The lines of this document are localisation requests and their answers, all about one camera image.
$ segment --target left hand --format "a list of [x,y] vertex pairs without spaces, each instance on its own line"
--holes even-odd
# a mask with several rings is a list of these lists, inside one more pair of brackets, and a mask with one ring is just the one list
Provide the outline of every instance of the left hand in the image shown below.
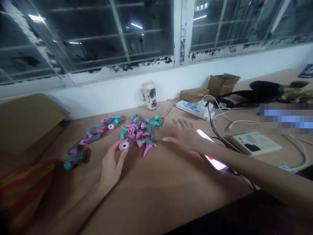
[[99,187],[105,193],[108,193],[115,186],[121,176],[123,163],[126,158],[126,154],[128,153],[128,149],[125,149],[121,152],[117,163],[115,161],[114,154],[116,151],[119,151],[118,145],[122,141],[123,139],[112,144],[102,160],[102,175],[99,182]]

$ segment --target open cardboard box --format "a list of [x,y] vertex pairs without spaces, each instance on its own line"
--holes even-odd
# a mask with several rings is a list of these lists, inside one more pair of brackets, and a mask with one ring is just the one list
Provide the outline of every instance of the open cardboard box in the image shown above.
[[208,89],[212,95],[225,95],[231,93],[240,77],[224,73],[223,75],[210,75]]
[[30,166],[59,136],[69,112],[44,94],[0,103],[0,176]]

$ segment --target window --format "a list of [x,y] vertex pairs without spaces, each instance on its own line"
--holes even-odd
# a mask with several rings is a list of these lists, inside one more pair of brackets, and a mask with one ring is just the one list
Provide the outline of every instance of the window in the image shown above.
[[313,41],[311,0],[3,0],[0,6],[0,85],[58,77],[73,86]]

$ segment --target teal plastic cap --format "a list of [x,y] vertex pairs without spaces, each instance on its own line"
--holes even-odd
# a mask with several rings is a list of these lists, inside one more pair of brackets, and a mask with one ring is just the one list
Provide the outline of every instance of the teal plastic cap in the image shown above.
[[64,163],[63,166],[64,166],[64,168],[65,168],[66,170],[71,170],[71,169],[73,169],[73,166],[72,166],[71,162]]

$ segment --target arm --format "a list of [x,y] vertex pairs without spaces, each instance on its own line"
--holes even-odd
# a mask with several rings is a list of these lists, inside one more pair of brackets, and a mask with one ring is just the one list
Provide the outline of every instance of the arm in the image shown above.
[[100,182],[94,185],[87,194],[68,211],[49,231],[49,235],[74,235],[78,232],[85,220],[96,206],[118,182],[122,166],[128,149],[122,151],[118,162],[115,162],[114,153],[123,140],[114,143],[102,160],[102,175]]
[[173,122],[173,134],[162,140],[180,143],[190,150],[209,155],[283,203],[313,216],[313,181],[204,139],[194,130],[192,123],[186,120]]

